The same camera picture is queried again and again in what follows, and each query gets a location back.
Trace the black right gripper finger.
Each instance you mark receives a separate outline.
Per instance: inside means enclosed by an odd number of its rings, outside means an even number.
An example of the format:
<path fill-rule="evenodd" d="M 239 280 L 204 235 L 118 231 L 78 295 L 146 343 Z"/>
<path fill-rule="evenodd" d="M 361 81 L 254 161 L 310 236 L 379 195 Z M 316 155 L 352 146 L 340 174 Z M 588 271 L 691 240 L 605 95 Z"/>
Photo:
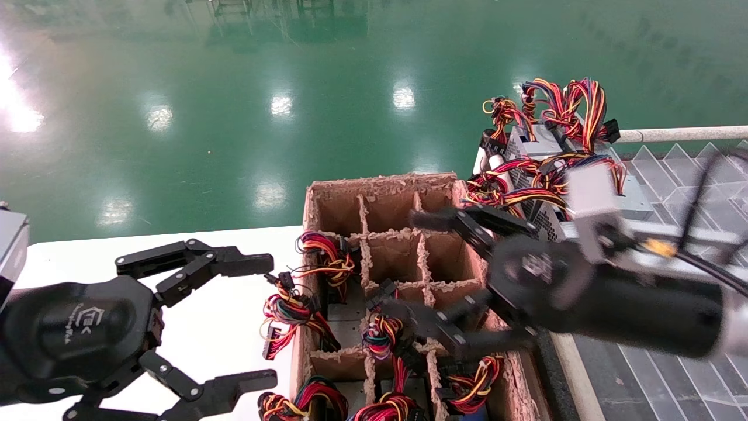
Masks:
<path fill-rule="evenodd" d="M 464 330 L 458 320 L 473 310 L 486 309 L 494 301 L 491 291 L 478 291 L 460 298 L 451 308 L 437 310 L 421 303 L 385 299 L 381 313 L 397 318 L 422 338 L 437 341 L 452 356 L 479 358 L 489 354 L 518 351 L 534 346 L 534 335 L 525 329 Z"/>

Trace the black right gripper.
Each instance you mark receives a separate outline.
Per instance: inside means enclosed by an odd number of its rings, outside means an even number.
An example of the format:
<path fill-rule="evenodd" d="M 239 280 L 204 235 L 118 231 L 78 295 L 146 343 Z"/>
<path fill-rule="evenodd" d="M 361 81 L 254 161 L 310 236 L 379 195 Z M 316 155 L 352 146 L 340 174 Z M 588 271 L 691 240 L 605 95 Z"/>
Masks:
<path fill-rule="evenodd" d="M 534 224 L 479 203 L 412 210 L 409 224 L 454 232 L 490 259 L 489 290 L 518 325 L 688 358 L 708 357 L 718 345 L 725 293 L 714 283 L 591 263 L 577 243 L 526 237 L 537 234 Z"/>

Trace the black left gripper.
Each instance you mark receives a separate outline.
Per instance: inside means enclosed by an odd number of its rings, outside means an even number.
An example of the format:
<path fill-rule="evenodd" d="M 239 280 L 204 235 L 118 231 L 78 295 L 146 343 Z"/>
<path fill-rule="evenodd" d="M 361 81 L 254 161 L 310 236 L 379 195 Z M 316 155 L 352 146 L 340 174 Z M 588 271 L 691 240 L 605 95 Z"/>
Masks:
<path fill-rule="evenodd" d="M 214 277 L 270 274 L 268 253 L 195 238 L 123 255 L 107 282 L 63 282 L 12 291 L 2 310 L 2 406 L 48 404 L 83 395 L 64 420 L 201 420 L 231 413 L 250 392 L 277 386 L 275 370 L 247 371 L 197 384 L 155 351 L 171 308 Z M 140 279 L 174 274 L 155 293 Z M 178 396 L 162 414 L 101 408 L 146 371 Z"/>

